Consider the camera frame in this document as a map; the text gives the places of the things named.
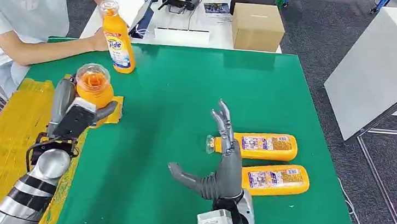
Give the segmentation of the person's right hand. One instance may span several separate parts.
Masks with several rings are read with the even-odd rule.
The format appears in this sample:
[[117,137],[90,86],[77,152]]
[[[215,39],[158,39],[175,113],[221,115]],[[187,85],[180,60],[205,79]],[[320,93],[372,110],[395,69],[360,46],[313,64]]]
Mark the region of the person's right hand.
[[89,40],[93,51],[108,51],[108,43],[102,28],[99,28]]

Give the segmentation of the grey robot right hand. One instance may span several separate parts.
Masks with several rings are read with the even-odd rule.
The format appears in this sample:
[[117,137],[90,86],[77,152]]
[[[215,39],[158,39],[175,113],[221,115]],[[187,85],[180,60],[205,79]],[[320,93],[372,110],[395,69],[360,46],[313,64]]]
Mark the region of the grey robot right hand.
[[243,192],[242,157],[239,142],[234,137],[230,110],[222,99],[218,100],[218,105],[219,111],[211,111],[221,137],[221,160],[217,170],[208,176],[197,176],[185,172],[176,162],[167,165],[175,180],[208,200],[233,199]]

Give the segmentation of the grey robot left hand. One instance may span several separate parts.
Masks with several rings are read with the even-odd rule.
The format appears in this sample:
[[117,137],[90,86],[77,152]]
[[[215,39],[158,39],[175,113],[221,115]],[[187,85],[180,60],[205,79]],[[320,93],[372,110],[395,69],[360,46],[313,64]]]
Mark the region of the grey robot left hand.
[[97,109],[94,104],[78,97],[75,87],[76,84],[66,78],[56,85],[46,130],[51,139],[77,139],[88,127],[99,126],[100,121],[114,113],[119,105],[112,100]]

